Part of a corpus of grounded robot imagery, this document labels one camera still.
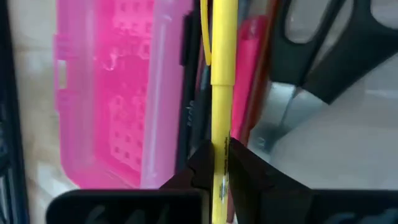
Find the black marker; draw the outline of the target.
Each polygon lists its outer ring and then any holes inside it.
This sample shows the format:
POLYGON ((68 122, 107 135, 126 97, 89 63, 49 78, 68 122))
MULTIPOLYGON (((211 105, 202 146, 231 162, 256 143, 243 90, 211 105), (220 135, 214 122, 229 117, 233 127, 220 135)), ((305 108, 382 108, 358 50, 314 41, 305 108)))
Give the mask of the black marker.
POLYGON ((192 146, 198 147, 202 140, 206 138, 211 101, 211 68, 204 65, 201 75, 200 89, 195 102, 194 126, 192 132, 192 146))
POLYGON ((182 98, 178 129, 175 172, 180 172, 187 162, 192 126, 192 109, 197 81, 200 54, 201 27, 199 11, 191 11, 184 17, 180 64, 183 67, 182 98))

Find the pink perforated tray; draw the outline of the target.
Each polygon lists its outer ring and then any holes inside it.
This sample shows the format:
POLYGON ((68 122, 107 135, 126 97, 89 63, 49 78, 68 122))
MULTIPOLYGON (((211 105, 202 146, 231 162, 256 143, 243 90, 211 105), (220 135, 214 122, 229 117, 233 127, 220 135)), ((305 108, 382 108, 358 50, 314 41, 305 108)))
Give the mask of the pink perforated tray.
MULTIPOLYGON (((200 0, 57 0, 61 164, 78 185, 47 224, 211 224, 212 192, 175 172, 184 17, 200 0)), ((398 224, 398 190, 315 190, 305 224, 398 224)))

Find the pink highlighter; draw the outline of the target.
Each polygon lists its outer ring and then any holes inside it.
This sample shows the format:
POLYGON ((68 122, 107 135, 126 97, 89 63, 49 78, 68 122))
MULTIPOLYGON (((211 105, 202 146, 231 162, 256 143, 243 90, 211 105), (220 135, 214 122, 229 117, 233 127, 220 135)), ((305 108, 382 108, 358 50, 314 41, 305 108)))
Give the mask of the pink highlighter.
POLYGON ((257 16, 246 19, 243 21, 238 31, 236 81, 233 91, 231 128, 231 136, 238 140, 241 139, 246 119, 254 71, 267 21, 267 16, 257 16))

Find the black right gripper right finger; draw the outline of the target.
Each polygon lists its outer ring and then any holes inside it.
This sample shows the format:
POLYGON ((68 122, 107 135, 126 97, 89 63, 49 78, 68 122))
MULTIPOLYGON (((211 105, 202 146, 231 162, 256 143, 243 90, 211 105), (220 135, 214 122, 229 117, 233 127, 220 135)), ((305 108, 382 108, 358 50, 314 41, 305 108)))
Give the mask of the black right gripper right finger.
POLYGON ((311 190, 236 139, 229 147, 229 184, 239 224, 305 224, 311 190))

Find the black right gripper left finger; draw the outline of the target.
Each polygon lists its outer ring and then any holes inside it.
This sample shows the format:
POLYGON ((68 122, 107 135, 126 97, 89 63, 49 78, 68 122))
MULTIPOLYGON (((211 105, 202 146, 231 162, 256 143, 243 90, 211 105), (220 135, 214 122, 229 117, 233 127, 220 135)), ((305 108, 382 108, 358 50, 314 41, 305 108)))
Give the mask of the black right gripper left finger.
POLYGON ((186 166, 172 176, 160 189, 210 190, 214 173, 214 149, 210 140, 203 141, 186 166))

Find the black handled scissors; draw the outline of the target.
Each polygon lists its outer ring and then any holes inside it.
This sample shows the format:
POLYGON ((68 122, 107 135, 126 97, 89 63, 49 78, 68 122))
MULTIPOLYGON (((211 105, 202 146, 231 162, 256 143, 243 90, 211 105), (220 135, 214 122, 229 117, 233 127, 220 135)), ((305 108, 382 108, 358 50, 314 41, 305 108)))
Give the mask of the black handled scissors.
POLYGON ((317 61, 346 1, 330 0, 315 35, 304 43, 288 39, 285 27, 292 0, 279 1, 270 34, 269 83, 261 116, 249 134, 248 148, 271 152, 281 137, 398 53, 398 29, 374 17, 372 0, 353 0, 345 29, 317 61))

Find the yellow highlighter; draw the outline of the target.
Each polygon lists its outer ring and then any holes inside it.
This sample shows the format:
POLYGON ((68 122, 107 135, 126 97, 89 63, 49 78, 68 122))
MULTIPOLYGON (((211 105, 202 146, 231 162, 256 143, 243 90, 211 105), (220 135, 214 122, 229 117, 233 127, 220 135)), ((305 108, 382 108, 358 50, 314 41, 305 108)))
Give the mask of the yellow highlighter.
POLYGON ((211 224, 226 224, 238 0, 213 0, 211 13, 208 1, 200 0, 200 14, 205 62, 211 67, 211 142, 214 148, 211 224))

